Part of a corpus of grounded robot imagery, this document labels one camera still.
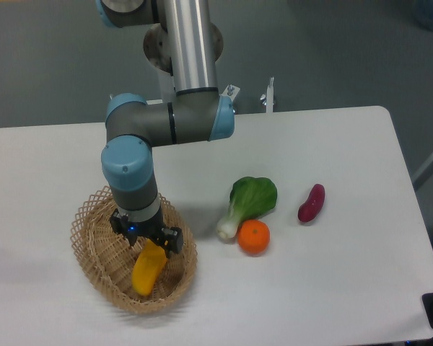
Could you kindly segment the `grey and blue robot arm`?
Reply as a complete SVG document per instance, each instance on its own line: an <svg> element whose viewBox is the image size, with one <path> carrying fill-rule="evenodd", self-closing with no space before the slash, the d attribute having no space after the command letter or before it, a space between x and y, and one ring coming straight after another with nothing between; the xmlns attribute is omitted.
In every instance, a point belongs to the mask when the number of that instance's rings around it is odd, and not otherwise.
<svg viewBox="0 0 433 346"><path fill-rule="evenodd" d="M229 138L235 129L232 100L217 86L213 24L206 1L98 1L106 25L157 24L166 34L175 96L151 105L124 93L108 103L104 174L117 205L110 224L129 244L140 237L166 255L183 247L183 232L165 224L154 175L152 150Z"/></svg>

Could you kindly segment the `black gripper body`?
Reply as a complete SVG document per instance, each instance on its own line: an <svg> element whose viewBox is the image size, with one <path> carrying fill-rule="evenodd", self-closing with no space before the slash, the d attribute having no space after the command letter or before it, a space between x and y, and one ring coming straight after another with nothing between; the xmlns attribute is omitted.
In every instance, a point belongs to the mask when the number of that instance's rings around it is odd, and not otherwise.
<svg viewBox="0 0 433 346"><path fill-rule="evenodd" d="M128 216L120 217L121 233L130 245L134 245L139 237L144 237L151 240L156 245L163 245L164 234L162 209L154 214L154 216L146 221L136 222L131 221Z"/></svg>

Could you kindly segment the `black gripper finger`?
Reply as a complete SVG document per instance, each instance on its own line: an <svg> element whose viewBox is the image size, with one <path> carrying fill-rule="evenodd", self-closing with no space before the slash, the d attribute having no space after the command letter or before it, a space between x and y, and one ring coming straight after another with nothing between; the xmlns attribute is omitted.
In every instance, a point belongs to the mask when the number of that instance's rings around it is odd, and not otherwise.
<svg viewBox="0 0 433 346"><path fill-rule="evenodd" d="M179 254L183 248L183 231L179 227L162 227L154 231L149 239L164 250L166 258Z"/></svg>
<svg viewBox="0 0 433 346"><path fill-rule="evenodd" d="M112 230L121 235L130 247L134 245L134 228L130 224L127 216L122 216L118 209L115 209L110 217Z"/></svg>

